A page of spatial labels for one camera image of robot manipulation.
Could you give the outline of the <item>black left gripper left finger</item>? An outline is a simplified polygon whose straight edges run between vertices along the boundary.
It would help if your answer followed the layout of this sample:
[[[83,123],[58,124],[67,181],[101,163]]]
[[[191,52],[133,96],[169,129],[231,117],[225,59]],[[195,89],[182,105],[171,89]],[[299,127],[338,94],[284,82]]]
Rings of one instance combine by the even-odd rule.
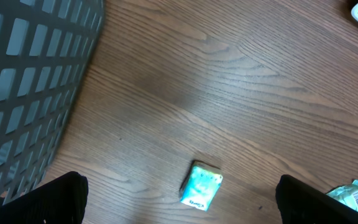
[[[77,223],[85,216],[88,179],[74,171],[0,207],[0,223]]]

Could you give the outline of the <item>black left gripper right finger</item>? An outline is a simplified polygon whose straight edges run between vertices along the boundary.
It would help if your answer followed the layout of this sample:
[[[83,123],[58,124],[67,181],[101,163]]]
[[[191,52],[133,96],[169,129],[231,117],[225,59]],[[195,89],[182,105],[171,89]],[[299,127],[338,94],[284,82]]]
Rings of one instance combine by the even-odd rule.
[[[290,175],[281,176],[275,198],[283,223],[358,224],[357,211]]]

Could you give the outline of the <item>small teal tissue pack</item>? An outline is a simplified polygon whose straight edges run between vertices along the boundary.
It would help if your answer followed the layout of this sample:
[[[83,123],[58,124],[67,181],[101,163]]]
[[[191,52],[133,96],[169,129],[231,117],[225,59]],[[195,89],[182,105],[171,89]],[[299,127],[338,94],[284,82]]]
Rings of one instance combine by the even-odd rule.
[[[194,160],[180,189],[180,202],[207,211],[223,182],[221,169]]]

